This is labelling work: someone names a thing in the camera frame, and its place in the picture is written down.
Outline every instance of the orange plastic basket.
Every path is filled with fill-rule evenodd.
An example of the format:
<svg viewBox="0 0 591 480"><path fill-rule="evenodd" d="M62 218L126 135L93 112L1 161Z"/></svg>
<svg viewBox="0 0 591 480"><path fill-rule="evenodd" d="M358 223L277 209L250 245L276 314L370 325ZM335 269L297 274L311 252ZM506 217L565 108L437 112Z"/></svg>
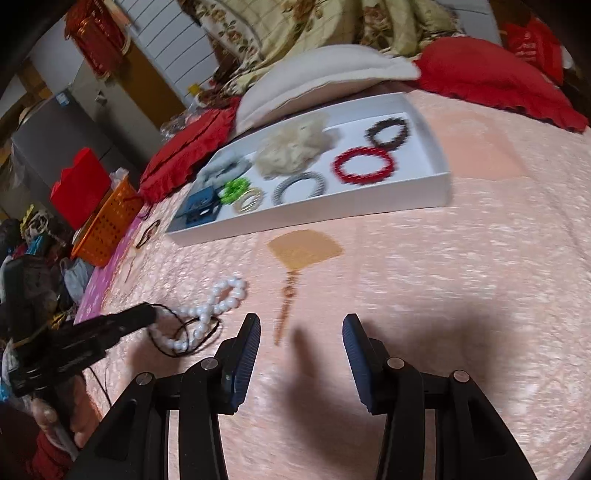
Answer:
<svg viewBox="0 0 591 480"><path fill-rule="evenodd" d="M74 245L72 258L80 257L95 267L104 267L143 205L144 200L125 177Z"/></svg>

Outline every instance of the green hair tie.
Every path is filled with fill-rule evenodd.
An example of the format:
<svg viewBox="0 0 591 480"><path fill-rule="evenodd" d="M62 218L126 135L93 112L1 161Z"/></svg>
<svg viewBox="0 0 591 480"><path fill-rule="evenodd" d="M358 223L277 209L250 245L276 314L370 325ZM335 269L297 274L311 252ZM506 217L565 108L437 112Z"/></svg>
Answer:
<svg viewBox="0 0 591 480"><path fill-rule="evenodd" d="M221 201L224 205L230 205L238 200L244 192L248 190L251 185L250 180L239 178L230 180L223 186Z"/></svg>

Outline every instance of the red bracelet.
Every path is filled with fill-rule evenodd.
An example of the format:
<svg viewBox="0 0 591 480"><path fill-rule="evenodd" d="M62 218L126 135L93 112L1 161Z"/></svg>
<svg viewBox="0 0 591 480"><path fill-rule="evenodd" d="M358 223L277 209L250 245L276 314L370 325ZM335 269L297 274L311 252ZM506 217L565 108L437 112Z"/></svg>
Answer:
<svg viewBox="0 0 591 480"><path fill-rule="evenodd" d="M355 175L352 173L345 173L343 171L343 165L345 162L358 155L374 155L381 157L386 161L386 166L376 172L368 173L365 175ZM396 162L392 156L385 151L383 148L377 147L355 147L341 153L335 158L332 164L335 175L340 178L343 183L355 183L360 185L366 185L369 183L376 183L387 179L396 170Z"/></svg>

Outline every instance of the white box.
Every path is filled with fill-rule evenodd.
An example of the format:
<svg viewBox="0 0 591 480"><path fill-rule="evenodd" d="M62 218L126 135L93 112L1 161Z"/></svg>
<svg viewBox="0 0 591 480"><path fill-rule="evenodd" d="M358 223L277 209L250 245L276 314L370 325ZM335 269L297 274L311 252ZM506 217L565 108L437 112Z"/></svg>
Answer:
<svg viewBox="0 0 591 480"><path fill-rule="evenodd" d="M260 142L284 122L317 112L326 114L328 118L325 131L337 133L339 137L336 146L323 153L308 168L308 171L318 172L326 179L324 195L307 199L306 196L313 190L314 181L303 180L285 191L284 204L274 206L273 190L286 177L264 180L256 168L252 167L244 176L251 181L251 186L259 187L265 192L265 198L257 210L240 215L235 213L232 205L224 205L214 222L189 228L185 227L184 218L173 219L167 229L170 238L177 245L185 247L291 225L370 213L441 207L450 202L451 174L443 150L425 119L403 93L350 100L283 120L226 145L213 158L244 156L252 159ZM375 122L390 116L405 118L410 129L406 142L392 153L398 169L379 183L364 186L341 183L332 172L332 161L350 148L371 146L365 139L365 131ZM379 135L379 139L390 140L390 132L395 131L388 129L383 135ZM344 169L351 173L369 173L383 165L384 162L378 158L359 157L347 162ZM179 210L184 208L187 197L195 192L193 187Z"/></svg>

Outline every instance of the white pearl necklace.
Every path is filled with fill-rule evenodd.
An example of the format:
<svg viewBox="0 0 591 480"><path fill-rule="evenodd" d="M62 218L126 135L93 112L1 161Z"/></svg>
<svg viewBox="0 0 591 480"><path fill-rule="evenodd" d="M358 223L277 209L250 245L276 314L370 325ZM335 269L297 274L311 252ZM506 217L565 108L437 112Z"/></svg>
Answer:
<svg viewBox="0 0 591 480"><path fill-rule="evenodd" d="M198 322L191 324L191 326L195 325L195 328L189 330L188 339L175 340L174 338L168 338L160 332L156 323L149 326L152 338L159 347L166 347L175 353L184 353L191 350L200 344L211 331L214 326L212 324L212 315L218 316L237 308L245 297L246 282L238 275L234 275L227 280L220 280L213 286L212 294L207 298L207 302L197 307L179 307L172 311L165 308L159 309L158 317L163 319L168 319L173 314L176 314L181 319L199 317Z"/></svg>

